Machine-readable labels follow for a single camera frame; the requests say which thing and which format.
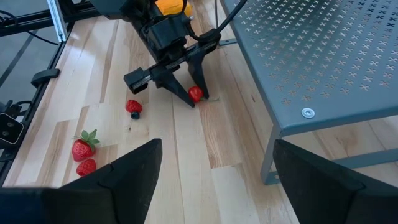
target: gray metal table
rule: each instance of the gray metal table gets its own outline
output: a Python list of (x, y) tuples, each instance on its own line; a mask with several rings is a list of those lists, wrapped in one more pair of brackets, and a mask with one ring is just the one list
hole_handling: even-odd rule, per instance
[[(230, 13), (237, 0), (221, 0)], [(261, 169), (283, 136), (398, 114), (398, 1), (248, 0), (231, 22), (272, 118)], [(398, 149), (335, 162), (398, 160)]]

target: green strawberry stem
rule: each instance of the green strawberry stem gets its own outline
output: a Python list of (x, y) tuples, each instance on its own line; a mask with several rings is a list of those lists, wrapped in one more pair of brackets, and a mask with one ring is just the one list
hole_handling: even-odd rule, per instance
[(96, 133), (97, 133), (97, 129), (94, 129), (94, 131), (92, 131), (90, 133), (88, 133), (87, 131), (83, 130), (81, 132), (81, 136), (80, 136), (81, 140), (86, 142), (90, 146), (90, 149), (92, 151), (95, 150), (95, 144), (100, 143), (100, 140), (95, 138)]
[(215, 98), (215, 99), (210, 99), (210, 98), (209, 98), (209, 99), (206, 99), (206, 98), (202, 97), (202, 98), (200, 98), (200, 100), (207, 101), (207, 102), (214, 102), (214, 101), (219, 101), (220, 98), (217, 97), (217, 98)]

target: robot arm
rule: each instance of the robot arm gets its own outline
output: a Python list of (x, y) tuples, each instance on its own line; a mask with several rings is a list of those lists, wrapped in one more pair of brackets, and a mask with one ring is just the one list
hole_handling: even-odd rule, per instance
[[(173, 72), (180, 68), (182, 62), (188, 63), (188, 71), (193, 81), (208, 98), (209, 93), (203, 76), (202, 61), (206, 54), (214, 51), (221, 39), (221, 30), (233, 19), (247, 0), (241, 0), (234, 11), (217, 28), (201, 36), (196, 36), (190, 25), (190, 18), (183, 13), (187, 0), (183, 0), (181, 12), (163, 15), (155, 0), (91, 0), (97, 10), (108, 19), (122, 19), (130, 22), (135, 28), (148, 51), (157, 62), (154, 66), (137, 70), (124, 76), (129, 89), (139, 93), (153, 80), (157, 88), (165, 88), (176, 94), (191, 107), (195, 104), (188, 93), (175, 79)], [(198, 42), (185, 48), (186, 36), (191, 36)]]

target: light wood plank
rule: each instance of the light wood plank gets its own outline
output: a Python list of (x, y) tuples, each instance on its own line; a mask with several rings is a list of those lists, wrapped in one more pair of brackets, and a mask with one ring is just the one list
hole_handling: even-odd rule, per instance
[(61, 187), (78, 120), (57, 123), (35, 186)]
[(137, 57), (135, 54), (135, 51), (143, 51), (143, 46), (140, 44), (141, 40), (139, 40), (136, 31), (128, 22), (119, 21), (116, 38), (118, 41), (114, 44), (109, 68), (112, 78), (108, 80), (104, 103), (123, 108), (126, 102), (127, 89), (123, 76), (140, 66), (147, 65), (148, 53), (146, 52), (144, 57)]
[(230, 67), (230, 75), (237, 83), (237, 88), (244, 100), (245, 106), (252, 119), (252, 123), (259, 135), (262, 147), (267, 147), (268, 137), (271, 134), (272, 121), (268, 115), (261, 95), (254, 83), (246, 61), (237, 44), (223, 47), (227, 65)]
[(384, 149), (398, 147), (398, 116), (369, 121), (372, 131)]
[[(190, 82), (188, 71), (179, 70), (175, 74), (182, 85)], [(173, 110), (185, 223), (219, 223), (200, 111), (188, 107), (176, 96), (173, 96)]]
[[(216, 51), (208, 54), (203, 61), (203, 73), (210, 97), (209, 101), (202, 101), (197, 104), (211, 168), (234, 165), (242, 161), (232, 122), (225, 116), (225, 114), (228, 114), (225, 108), (226, 99), (220, 95), (219, 84), (216, 81), (216, 76), (220, 70), (218, 57), (219, 54)], [(191, 79), (187, 79), (184, 84), (187, 85), (188, 83), (193, 85)]]
[(88, 39), (87, 45), (95, 46), (92, 49), (95, 49), (96, 57), (91, 69), (85, 106), (103, 103), (104, 101), (118, 25), (119, 21), (110, 21), (101, 16), (97, 20), (91, 38)]
[[(88, 106), (85, 106), (81, 109), (74, 136), (80, 136), (81, 132), (83, 131), (83, 125), (87, 117), (87, 112), (88, 112)], [(62, 185), (65, 185), (71, 181), (70, 176), (74, 172), (72, 166), (74, 167), (74, 169), (76, 169), (77, 167), (75, 161), (73, 160), (71, 149), (66, 149), (66, 150), (67, 150), (66, 153), (68, 153), (69, 157), (67, 160), (68, 161), (67, 166), (62, 175)]]
[[(87, 19), (81, 22), (81, 25), (76, 28), (76, 32), (71, 35), (72, 42), (70, 50), (64, 51), (67, 54), (62, 57), (61, 64), (63, 65), (62, 74), (59, 78), (51, 80), (48, 90), (43, 96), (37, 109), (37, 115), (29, 127), (25, 141), (23, 142), (20, 150), (21, 157), (16, 158), (13, 163), (10, 174), (4, 183), (5, 186), (26, 184), (35, 182), (38, 178), (40, 167), (42, 166), (45, 151), (50, 144), (50, 138), (55, 129), (55, 125), (60, 121), (68, 119), (76, 119), (80, 114), (81, 107), (84, 99), (73, 100), (76, 95), (83, 94), (86, 87), (82, 80), (86, 79), (88, 75), (79, 73), (85, 68), (90, 67), (90, 63), (83, 66), (81, 57), (87, 55), (84, 51), (85, 43), (88, 36), (91, 34), (92, 29), (97, 18)], [(79, 65), (79, 74), (75, 74), (75, 69)], [(73, 82), (76, 86), (76, 91), (67, 91), (69, 82)]]
[(115, 161), (118, 158), (118, 145), (99, 147), (93, 159), (96, 161), (97, 169)]
[(156, 89), (154, 83), (150, 83), (149, 91), (149, 134), (151, 139), (161, 138), (163, 158), (146, 223), (185, 223), (172, 95), (165, 89)]
[[(396, 118), (390, 118), (392, 122), (388, 125), (383, 125), (386, 129), (391, 131), (396, 128), (392, 128), (391, 125), (396, 124)], [(381, 124), (377, 124), (377, 121), (373, 121), (373, 125), (380, 131)], [(328, 152), (330, 159), (339, 159), (347, 156), (355, 156), (370, 152), (377, 152), (386, 150), (381, 139), (374, 132), (369, 122), (361, 122), (346, 126), (340, 126), (336, 128), (324, 129), (316, 132), (322, 141), (324, 150)], [(384, 141), (386, 145), (391, 148), (394, 147), (394, 138), (391, 140)], [(356, 171), (398, 186), (398, 166), (396, 162), (388, 164), (381, 164), (377, 166), (363, 167), (356, 169)]]
[[(194, 29), (197, 34), (205, 33), (212, 28), (216, 28), (216, 15), (215, 15), (215, 3), (212, 1), (199, 1), (193, 0), (190, 2), (193, 6), (193, 17), (200, 23), (200, 28)], [(217, 0), (218, 6), (218, 25), (220, 25), (226, 18), (225, 12), (219, 0)], [(223, 31), (221, 31), (221, 39), (235, 38), (230, 25), (227, 25)]]
[(241, 164), (213, 169), (221, 222), (260, 224)]
[(221, 65), (218, 73), (220, 89), (225, 96), (227, 111), (240, 141), (242, 166), (246, 175), (246, 185), (253, 195), (254, 204), (261, 223), (293, 223), (291, 212), (281, 200), (281, 192), (277, 185), (264, 186), (260, 180), (259, 171), (264, 157), (263, 147), (253, 125), (253, 120), (246, 108), (244, 98), (235, 77), (231, 75), (230, 63), (222, 63), (225, 54), (220, 50), (218, 63)]

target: strawberry leaves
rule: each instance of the strawberry leaves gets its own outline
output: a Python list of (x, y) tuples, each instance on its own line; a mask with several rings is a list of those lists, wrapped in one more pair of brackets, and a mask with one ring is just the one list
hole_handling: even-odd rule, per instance
[(88, 133), (87, 133), (87, 131), (83, 130), (83, 131), (81, 132), (81, 138), (82, 138), (83, 140), (88, 139)]
[(97, 134), (97, 129), (94, 129), (94, 131), (90, 133), (83, 130), (80, 136), (80, 138), (90, 146), (92, 151), (94, 151), (95, 149), (95, 144), (100, 143), (100, 140), (95, 138), (96, 134)]

